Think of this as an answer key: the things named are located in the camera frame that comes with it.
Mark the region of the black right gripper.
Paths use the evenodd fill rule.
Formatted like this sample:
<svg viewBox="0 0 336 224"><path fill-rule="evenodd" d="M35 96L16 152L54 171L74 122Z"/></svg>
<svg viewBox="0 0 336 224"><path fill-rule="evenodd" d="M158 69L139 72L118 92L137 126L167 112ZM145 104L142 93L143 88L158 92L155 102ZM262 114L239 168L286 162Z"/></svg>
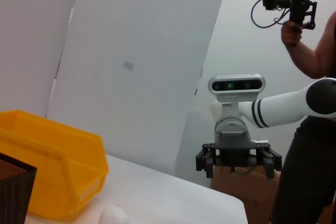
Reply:
<svg viewBox="0 0 336 224"><path fill-rule="evenodd" d="M282 170L282 156L272 150L268 142L252 141L248 133L218 133L216 142L202 145L195 156L196 170L213 178L214 166L262 166L267 179Z"/></svg>

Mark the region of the person's hand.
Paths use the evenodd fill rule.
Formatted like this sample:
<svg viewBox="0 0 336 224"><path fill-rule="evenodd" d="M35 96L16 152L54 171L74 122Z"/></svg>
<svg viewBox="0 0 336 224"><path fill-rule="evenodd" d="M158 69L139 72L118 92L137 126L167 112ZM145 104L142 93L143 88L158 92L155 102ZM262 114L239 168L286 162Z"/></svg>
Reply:
<svg viewBox="0 0 336 224"><path fill-rule="evenodd" d="M281 27L281 40L286 47L296 46L302 37L302 26L286 21Z"/></svg>

